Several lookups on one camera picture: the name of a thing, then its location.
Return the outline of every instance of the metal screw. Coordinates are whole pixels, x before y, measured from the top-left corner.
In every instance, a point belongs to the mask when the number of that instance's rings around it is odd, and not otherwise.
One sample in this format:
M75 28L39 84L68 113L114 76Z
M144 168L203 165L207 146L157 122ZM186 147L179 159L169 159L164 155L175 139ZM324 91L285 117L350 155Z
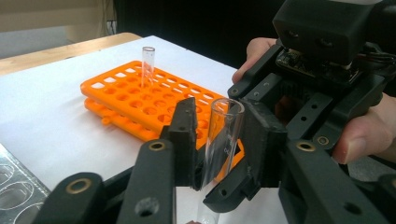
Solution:
M66 192L69 194L78 194L88 189L91 184L92 182L88 178L77 179L67 185Z
M298 149L306 152L313 152L316 150L315 146L308 142L298 142L296 146Z
M327 145L327 144L329 144L329 138L327 138L327 137L325 137L325 136L320 136L320 137L318 137L317 138L317 141L321 144L321 145L323 145L323 146L325 146L325 145Z
M238 92L239 92L238 89L232 89L232 90L231 90L231 93L232 93L232 94L237 94Z
M165 144L162 142L153 142L151 143L148 148L152 151L161 151L165 149Z

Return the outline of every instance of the human hand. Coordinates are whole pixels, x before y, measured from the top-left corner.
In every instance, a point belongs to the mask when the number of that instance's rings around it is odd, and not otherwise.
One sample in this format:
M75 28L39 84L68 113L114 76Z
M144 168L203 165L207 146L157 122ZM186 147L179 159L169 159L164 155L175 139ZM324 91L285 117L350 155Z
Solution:
M247 46L247 61L233 74L233 83L276 42L275 39L255 38ZM296 104L283 97L276 105L276 116L287 123ZM375 154L396 162L396 98L383 94L381 102L370 107L361 117L352 119L343 130L332 157L339 163L348 163L360 157Z
M245 72L256 63L260 57L273 46L276 39L258 37L250 40L247 45L247 60L242 66L233 74L233 83L238 82Z

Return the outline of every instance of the rack hole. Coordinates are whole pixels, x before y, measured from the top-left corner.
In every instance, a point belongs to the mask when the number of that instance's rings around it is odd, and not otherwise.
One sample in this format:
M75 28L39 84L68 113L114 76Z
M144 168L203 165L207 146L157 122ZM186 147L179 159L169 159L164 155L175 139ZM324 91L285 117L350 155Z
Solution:
M198 103L200 103L201 105L209 105L209 103L203 99L198 100Z
M215 98L212 94L210 94L210 93L205 93L204 94L204 97L206 98L206 99L208 99L208 100L212 100L213 98Z
M116 74L116 77L126 77L126 75L123 74L123 73L117 73L117 74Z
M127 68L125 69L125 72L134 73L135 70L133 68Z
M173 89L172 89L172 92L175 92L175 93L183 93L183 91L179 90L178 88L173 88Z
M163 107L163 106L166 106L166 102L165 101L156 101L156 102L154 102L154 105L158 106L158 107Z
M154 93L154 94L156 94L156 93L162 92L162 90L161 90L161 89L158 89L158 88L153 88L153 89L151 90L151 92Z
M168 81L169 83L176 83L177 82L177 80L174 79L174 78L168 78L168 79L166 79L166 81Z
M105 94L113 94L114 92L116 92L116 89L113 88L106 88L104 89Z
M224 113L224 114L226 114L228 111L228 105L224 102L218 102L215 105L215 108L217 111L220 111L221 113Z
M143 100L146 100L146 101L152 99L152 95L148 95L148 94L143 94L141 97Z
M141 101L133 101L129 105L134 108L139 108L143 105L143 103Z
M146 107L145 109L143 109L143 112L147 115L155 115L157 114L157 110L153 107Z
M118 88L124 88L124 87L126 87L128 84L126 84L125 82L120 82L120 83L117 83L116 84L116 86L118 87Z
M201 130L196 129L196 134L197 134L197 139L202 139L204 137L204 134L201 132Z
M140 90L138 88L131 88L128 90L128 92L131 94L138 94Z
M163 74L156 74L155 76L158 77L158 78L164 78L165 77L165 75L163 75Z
M102 89L104 86L105 86L105 85L102 84L102 83L100 83L100 82L96 82L96 83L93 83L93 84L91 85L91 87L94 88L94 89Z
M169 108L168 108L168 112L169 112L170 114L173 114L173 113L175 112L175 107L174 107L174 106L169 107Z
M169 86L169 85L166 84L166 83L161 83L161 87L170 88L171 86Z
M129 81L129 82L136 82L137 78L135 78L135 77L127 77L126 80Z
M160 115L158 116L158 120L162 123L170 123L171 122L171 117L169 115Z
M116 79L114 77L107 77L105 78L105 82L111 83L111 82L115 82Z
M118 95L117 96L117 100L119 100L119 101L126 101L126 100L128 100L128 95L126 95L126 94L121 94L121 95Z
M198 120L198 128L207 129L208 122L206 120Z
M192 88L191 91L192 91L193 93L195 93L195 94L201 93L201 91L200 91L199 89L195 89L195 88Z
M172 99L174 99L174 98L175 98L175 96L172 95L172 94L165 94L165 95L163 96L163 99L165 99L165 100L172 100Z
M202 112L202 108L199 107L199 106L196 106L196 107L195 107L195 112L196 112L196 113L201 113L201 112Z
M186 89L186 88L189 87L189 85L186 84L186 83L179 83L178 86L179 86L180 88L183 88L183 89Z
M189 94L189 93L187 93L187 94L184 94L184 98L191 98L191 97L194 97L193 95L191 95L191 94Z

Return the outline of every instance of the white table surface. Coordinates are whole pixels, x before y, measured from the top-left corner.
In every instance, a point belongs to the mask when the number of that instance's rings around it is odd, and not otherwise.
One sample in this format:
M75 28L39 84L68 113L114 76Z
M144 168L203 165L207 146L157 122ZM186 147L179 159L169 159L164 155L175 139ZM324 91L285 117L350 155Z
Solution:
M149 36L110 49L0 77L0 143L49 189L79 172L104 180L134 165L142 142L88 111L79 85L156 49L155 66L227 96L235 71L190 50ZM177 188L177 223L196 219L199 193ZM220 216L219 223L287 223L277 189Z

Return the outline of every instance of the test tube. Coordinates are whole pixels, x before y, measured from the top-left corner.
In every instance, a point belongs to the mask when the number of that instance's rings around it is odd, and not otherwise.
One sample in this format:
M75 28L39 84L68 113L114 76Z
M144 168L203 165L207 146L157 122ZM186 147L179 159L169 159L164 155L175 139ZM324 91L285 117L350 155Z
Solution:
M211 105L209 133L205 145L203 185L198 203L197 221L202 224L219 222L219 213L210 210L203 200L232 169L244 112L244 106L233 99L220 98Z
M154 74L154 58L155 58L155 48L153 47L143 47L142 48L142 81L141 87L145 87L145 82L153 83Z

